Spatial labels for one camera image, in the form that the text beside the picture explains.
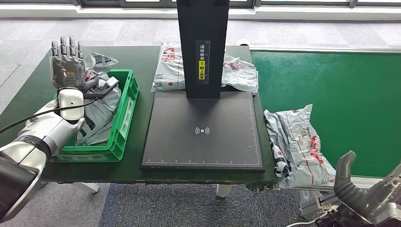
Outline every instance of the black platform surface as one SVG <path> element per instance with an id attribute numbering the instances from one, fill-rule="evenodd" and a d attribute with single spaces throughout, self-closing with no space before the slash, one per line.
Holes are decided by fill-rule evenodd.
<path id="1" fill-rule="evenodd" d="M 141 168 L 264 172 L 251 93 L 187 99 L 157 91 Z"/>

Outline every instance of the green plastic crate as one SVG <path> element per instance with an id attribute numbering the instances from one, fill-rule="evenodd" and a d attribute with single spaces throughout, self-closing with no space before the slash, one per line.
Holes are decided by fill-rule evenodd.
<path id="1" fill-rule="evenodd" d="M 108 75 L 119 80 L 121 99 L 107 145 L 104 146 L 65 146 L 53 162 L 118 162 L 124 154 L 127 134 L 139 91 L 132 70 L 111 70 Z"/>

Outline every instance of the robotic hand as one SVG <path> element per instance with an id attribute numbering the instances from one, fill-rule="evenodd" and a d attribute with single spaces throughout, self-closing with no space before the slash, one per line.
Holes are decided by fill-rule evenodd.
<path id="1" fill-rule="evenodd" d="M 349 151 L 337 164 L 334 192 L 341 201 L 337 211 L 321 220 L 319 227 L 401 226 L 401 164 L 371 188 L 359 189 L 350 180 L 356 154 Z"/>
<path id="2" fill-rule="evenodd" d="M 85 81 L 85 62 L 83 45 L 78 42 L 75 47 L 75 39 L 70 36 L 70 44 L 65 37 L 60 38 L 61 45 L 52 41 L 51 75 L 56 89 L 63 87 L 75 87 L 83 93 L 98 84 L 99 78 Z"/>
<path id="3" fill-rule="evenodd" d="M 85 82 L 82 44 L 78 44 L 78 57 L 72 37 L 70 44 L 66 45 L 65 38 L 61 38 L 60 47 L 52 42 L 51 73 L 58 99 L 42 107 L 37 113 L 46 113 L 28 120 L 17 138 L 0 148 L 0 223 L 12 219 L 25 206 L 40 186 L 46 163 L 85 121 L 80 89 L 89 89 L 97 81 Z"/>

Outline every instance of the dark green table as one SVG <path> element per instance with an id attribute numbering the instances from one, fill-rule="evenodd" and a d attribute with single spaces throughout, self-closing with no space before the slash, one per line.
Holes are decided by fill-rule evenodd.
<path id="1" fill-rule="evenodd" d="M 115 57 L 116 68 L 133 69 L 139 85 L 139 95 L 128 133 L 124 156 L 118 163 L 49 163 L 43 180 L 55 182 L 112 182 L 112 183 L 221 183 L 272 185 L 277 179 L 273 172 L 268 135 L 259 95 L 254 99 L 256 119 L 262 145 L 262 158 L 266 173 L 233 173 L 227 171 L 140 171 L 139 164 L 144 147 L 154 93 L 150 92 L 160 48 L 142 47 L 90 47 L 86 51 Z M 252 62 L 247 47 L 227 47 L 227 53 Z M 33 114 L 52 99 L 55 89 L 50 80 L 49 54 L 15 95 L 0 116 L 0 128 Z M 0 146 L 12 141 L 23 125 L 12 128 L 0 137 Z"/>
<path id="2" fill-rule="evenodd" d="M 349 150 L 352 175 L 385 177 L 401 161 L 401 53 L 252 51 L 263 109 L 313 104 L 311 124 L 333 167 Z"/>

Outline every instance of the robotic arm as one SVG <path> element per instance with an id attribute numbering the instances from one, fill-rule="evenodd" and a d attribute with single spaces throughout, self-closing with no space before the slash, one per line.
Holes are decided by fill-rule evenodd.
<path id="1" fill-rule="evenodd" d="M 0 223 L 18 214 L 40 186 L 40 177 L 51 156 L 78 133 L 85 118 L 83 93 L 97 84 L 85 81 L 83 46 L 70 37 L 61 46 L 52 42 L 51 76 L 58 98 L 26 122 L 18 137 L 0 148 Z"/>
<path id="2" fill-rule="evenodd" d="M 38 113 L 58 106 L 58 101 L 53 100 Z M 27 121 L 16 139 L 0 148 L 0 222 L 21 211 L 40 186 L 46 163 L 78 133 L 83 123 L 83 117 L 73 122 L 54 112 L 43 114 Z"/>

